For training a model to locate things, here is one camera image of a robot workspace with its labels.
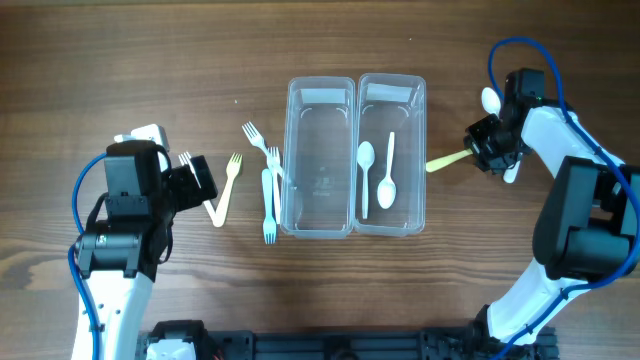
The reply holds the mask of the white fork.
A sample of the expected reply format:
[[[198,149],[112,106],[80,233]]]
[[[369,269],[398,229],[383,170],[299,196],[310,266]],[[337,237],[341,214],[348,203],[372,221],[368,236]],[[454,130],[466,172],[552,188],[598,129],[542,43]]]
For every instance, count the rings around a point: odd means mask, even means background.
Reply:
[[[280,186],[278,170],[280,169],[280,154],[279,149],[277,147],[270,147],[270,164],[269,168],[271,169],[272,179],[273,179],[273,195],[274,195],[274,215],[277,224],[280,224],[281,219],[281,198],[280,198]]]
[[[182,165],[188,165],[191,169],[191,172],[193,173],[194,177],[196,177],[196,172],[195,172],[195,168],[193,166],[193,163],[191,162],[191,158],[192,156],[190,155],[189,152],[184,152],[182,154],[178,155],[179,160],[181,162]],[[204,200],[203,201],[203,205],[211,219],[211,222],[214,222],[216,220],[216,213],[215,213],[215,209],[211,203],[210,200]]]

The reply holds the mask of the white spoon horizontal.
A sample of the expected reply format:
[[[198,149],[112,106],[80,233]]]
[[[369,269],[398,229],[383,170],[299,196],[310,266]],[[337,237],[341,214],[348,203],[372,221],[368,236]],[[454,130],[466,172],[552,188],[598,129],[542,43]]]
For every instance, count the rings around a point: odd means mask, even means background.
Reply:
[[[481,92],[481,103],[488,114],[498,116],[501,111],[501,100],[497,92],[490,87],[485,87]]]

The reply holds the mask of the light blue plastic fork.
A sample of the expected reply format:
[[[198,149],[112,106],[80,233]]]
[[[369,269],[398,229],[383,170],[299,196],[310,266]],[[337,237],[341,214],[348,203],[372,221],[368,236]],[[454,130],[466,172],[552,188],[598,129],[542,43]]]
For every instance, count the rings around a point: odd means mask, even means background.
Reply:
[[[273,214],[273,178],[270,170],[265,168],[261,173],[265,218],[263,220],[263,235],[267,245],[277,241],[277,226]]]

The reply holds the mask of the white fork angled top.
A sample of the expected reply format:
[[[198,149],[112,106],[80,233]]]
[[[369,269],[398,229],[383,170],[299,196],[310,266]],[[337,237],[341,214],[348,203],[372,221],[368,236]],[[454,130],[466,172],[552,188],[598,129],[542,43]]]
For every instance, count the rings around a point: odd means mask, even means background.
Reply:
[[[274,170],[278,175],[283,175],[283,169],[280,164],[276,163],[276,158],[269,151],[266,146],[265,140],[261,133],[257,130],[257,128],[253,125],[252,122],[247,122],[242,125],[242,129],[249,139],[249,142],[254,146],[259,148],[266,156],[267,166],[270,170]]]

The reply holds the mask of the yellow plastic fork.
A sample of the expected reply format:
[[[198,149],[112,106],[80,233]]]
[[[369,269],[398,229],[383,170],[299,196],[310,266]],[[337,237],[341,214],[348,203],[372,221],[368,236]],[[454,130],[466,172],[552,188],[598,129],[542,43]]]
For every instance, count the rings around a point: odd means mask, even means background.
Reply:
[[[226,221],[233,184],[236,177],[239,175],[242,165],[242,155],[234,153],[226,167],[227,181],[223,189],[221,198],[218,202],[216,209],[216,215],[213,220],[215,227],[222,227]]]

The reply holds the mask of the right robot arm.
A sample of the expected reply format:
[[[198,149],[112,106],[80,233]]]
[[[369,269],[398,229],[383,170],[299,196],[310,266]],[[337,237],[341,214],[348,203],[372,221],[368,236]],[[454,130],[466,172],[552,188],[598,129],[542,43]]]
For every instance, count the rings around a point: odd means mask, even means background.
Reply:
[[[533,259],[511,289],[472,325],[472,346],[491,353],[532,344],[576,297],[639,260],[638,220],[621,183],[639,189],[639,170],[609,154],[568,104],[544,96],[544,74],[509,73],[503,95],[482,92],[487,113],[466,130],[464,145],[481,171],[511,183],[524,156],[536,153],[554,178],[536,222]]]

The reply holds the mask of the white spoon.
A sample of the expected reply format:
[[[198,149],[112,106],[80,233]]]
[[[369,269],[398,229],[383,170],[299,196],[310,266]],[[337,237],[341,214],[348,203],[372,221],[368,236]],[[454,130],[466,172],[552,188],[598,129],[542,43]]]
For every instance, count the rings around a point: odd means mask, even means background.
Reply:
[[[396,197],[396,185],[392,179],[392,167],[395,148],[395,133],[389,134],[386,156],[386,172],[377,188],[377,199],[382,209],[389,209]]]
[[[520,168],[520,164],[521,164],[521,162],[517,161],[513,166],[511,166],[510,168],[505,170],[505,172],[503,174],[503,180],[506,183],[511,184],[516,180],[517,175],[518,175],[518,171],[519,171],[519,168]]]
[[[375,152],[372,144],[368,141],[363,141],[357,150],[357,164],[360,166],[363,172],[362,178],[362,218],[368,218],[369,209],[369,181],[368,172],[375,161]]]

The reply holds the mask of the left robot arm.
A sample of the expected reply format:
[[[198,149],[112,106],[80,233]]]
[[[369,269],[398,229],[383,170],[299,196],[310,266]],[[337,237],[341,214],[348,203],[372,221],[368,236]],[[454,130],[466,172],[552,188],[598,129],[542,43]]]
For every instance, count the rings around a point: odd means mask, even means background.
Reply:
[[[177,213],[216,198],[204,156],[173,167],[151,140],[110,145],[97,156],[107,190],[68,250],[79,293],[75,359],[132,359],[157,268],[173,249]]]

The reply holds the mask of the white spoon bottom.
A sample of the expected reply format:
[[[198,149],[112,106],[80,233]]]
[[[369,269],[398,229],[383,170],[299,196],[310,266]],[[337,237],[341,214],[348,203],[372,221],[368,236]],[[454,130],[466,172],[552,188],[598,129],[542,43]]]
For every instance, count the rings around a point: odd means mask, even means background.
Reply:
[[[389,209],[396,197],[396,185],[392,179],[392,167],[395,148],[395,133],[389,134],[386,156],[386,172],[377,188],[377,199],[382,209]]]

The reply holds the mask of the white spoon top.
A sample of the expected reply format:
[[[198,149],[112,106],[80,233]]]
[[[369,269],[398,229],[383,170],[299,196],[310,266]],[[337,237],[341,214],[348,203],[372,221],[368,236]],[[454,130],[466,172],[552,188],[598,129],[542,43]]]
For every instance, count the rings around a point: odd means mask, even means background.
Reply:
[[[368,218],[369,209],[369,181],[368,172],[375,161],[375,152],[372,144],[368,141],[363,141],[357,150],[357,164],[360,166],[363,172],[362,178],[362,218]]]

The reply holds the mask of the yellow plastic spoon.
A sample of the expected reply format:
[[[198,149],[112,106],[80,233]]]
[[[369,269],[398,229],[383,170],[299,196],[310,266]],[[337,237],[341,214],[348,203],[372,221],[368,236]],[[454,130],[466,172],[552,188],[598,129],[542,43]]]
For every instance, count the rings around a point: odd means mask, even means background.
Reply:
[[[469,155],[472,154],[472,150],[467,148],[465,150],[430,160],[426,163],[425,169],[428,173],[436,172],[444,167],[447,167]]]

